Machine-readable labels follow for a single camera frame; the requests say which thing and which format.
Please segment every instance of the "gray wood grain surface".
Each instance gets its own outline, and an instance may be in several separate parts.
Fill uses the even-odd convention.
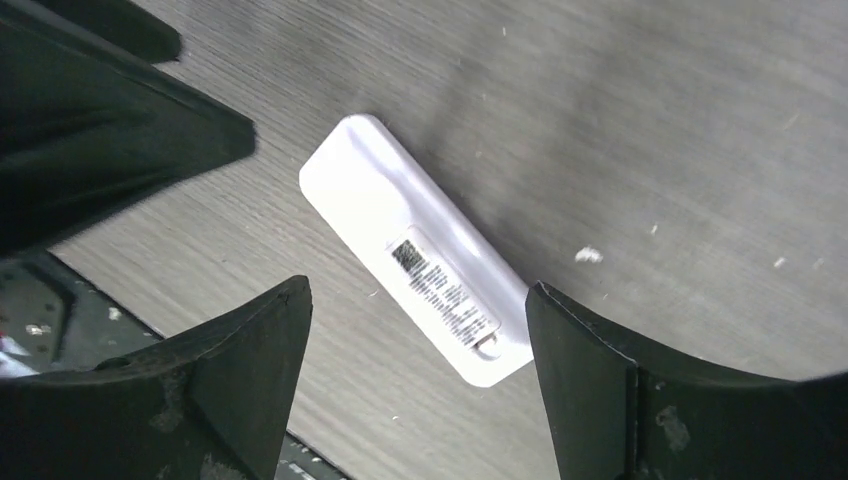
[[[300,195],[353,112],[528,282],[722,364],[848,368],[845,2],[140,3],[185,34],[166,70],[252,117],[259,152],[57,251],[166,334],[307,274],[290,425],[355,478],[557,475],[532,366],[463,384]]]

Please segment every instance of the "white plastic device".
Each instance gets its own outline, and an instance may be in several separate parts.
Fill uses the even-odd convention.
[[[376,118],[344,118],[300,188],[468,383],[533,359],[527,285]]]

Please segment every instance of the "label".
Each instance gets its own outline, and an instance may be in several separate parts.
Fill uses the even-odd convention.
[[[390,251],[406,272],[409,288],[432,308],[464,347],[474,347],[495,333],[497,326],[480,310],[446,262],[437,255],[426,255],[411,238],[403,239]]]

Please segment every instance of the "black plastic part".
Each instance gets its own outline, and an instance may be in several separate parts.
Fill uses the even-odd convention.
[[[180,34],[127,0],[34,0],[147,63],[176,60]]]
[[[93,370],[0,381],[0,478],[273,478],[311,311],[294,277]]]
[[[848,374],[709,363],[541,283],[527,320],[564,480],[848,478]]]
[[[0,0],[0,259],[255,149],[249,119],[128,52],[172,56],[164,24],[122,0],[42,3],[56,11]],[[56,13],[84,21],[95,6],[116,15],[115,28]]]
[[[45,329],[44,318],[33,319],[48,310],[56,315],[51,317],[55,319],[51,328]],[[36,324],[42,330],[32,335],[26,327]],[[0,267],[0,331],[29,351],[30,356],[15,356],[15,360],[38,372],[87,370],[123,362],[126,355],[162,340],[132,312],[48,252]],[[48,343],[58,347],[49,352],[37,350],[38,345]],[[246,411],[257,408],[263,407],[254,404]],[[315,480],[351,479],[305,442],[286,433],[274,479],[308,479],[304,474]]]

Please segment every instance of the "dust speck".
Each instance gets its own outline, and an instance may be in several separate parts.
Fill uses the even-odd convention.
[[[575,262],[601,263],[603,260],[604,256],[601,252],[592,248],[591,245],[583,247],[583,249],[577,252],[577,255],[574,256]]]
[[[665,407],[657,414],[657,425],[663,427],[665,438],[668,440],[668,448],[672,452],[681,452],[689,445],[691,437],[686,424],[677,416],[677,407]]]

